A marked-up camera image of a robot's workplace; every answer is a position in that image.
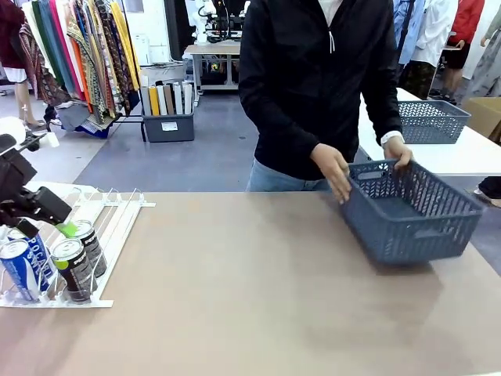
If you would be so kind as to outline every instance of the basket handle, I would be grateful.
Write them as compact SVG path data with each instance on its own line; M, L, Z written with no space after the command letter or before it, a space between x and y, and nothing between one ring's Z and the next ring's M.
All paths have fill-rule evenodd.
M433 239L436 237L446 237L448 233L438 232L437 230L417 230L414 234L414 239Z
M374 180L381 179L387 174L387 171L371 171L371 172L361 172L357 176L357 180Z

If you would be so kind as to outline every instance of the hand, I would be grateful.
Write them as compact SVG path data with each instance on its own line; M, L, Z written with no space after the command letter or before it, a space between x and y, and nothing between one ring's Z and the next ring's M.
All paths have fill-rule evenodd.
M395 169L400 169L409 164L413 159L413 152L404 144L402 137L391 137L384 144L384 157L386 159L398 159Z
M319 143L313 149L310 158L319 166L320 171L326 177L336 199L340 204L344 204L350 198L351 186L346 179L350 170L343 155L338 149Z
M460 41L460 42L456 45L456 47L459 47L460 49L463 49L464 45L465 45L465 41Z

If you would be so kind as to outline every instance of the black can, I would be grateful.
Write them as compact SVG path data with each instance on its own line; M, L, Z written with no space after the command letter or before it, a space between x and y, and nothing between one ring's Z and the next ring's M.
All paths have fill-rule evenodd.
M97 281L92 275L92 264L80 240L65 239L61 241L52 248L51 257L59 274L67 282L67 290L71 300L87 302L91 298L92 292L97 288Z
M101 255L103 249L101 248L101 244L99 244L99 239L92 223L85 219L80 219L74 221L74 224L78 228L75 237L80 239L84 245L85 252L87 252L88 259L91 260L92 268L95 267L94 276L96 278L101 277L106 272L108 265L104 255Z

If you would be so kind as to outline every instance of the cardboard box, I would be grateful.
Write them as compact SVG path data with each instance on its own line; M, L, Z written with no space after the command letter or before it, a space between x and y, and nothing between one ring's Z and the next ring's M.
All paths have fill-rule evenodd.
M501 141L501 98L471 98L462 109L471 114L470 128L495 143Z

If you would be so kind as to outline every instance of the red jacket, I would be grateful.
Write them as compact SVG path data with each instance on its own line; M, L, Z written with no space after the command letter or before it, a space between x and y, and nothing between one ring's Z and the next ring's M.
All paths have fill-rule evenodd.
M483 9L484 0L460 0L460 6L452 26L452 31L455 31L456 35L452 36L449 41L453 43L465 41L470 44L475 36L475 31L477 31Z
M24 63L11 44L12 37L19 37L24 23L24 12L11 0L0 0L0 63L5 68L24 68Z

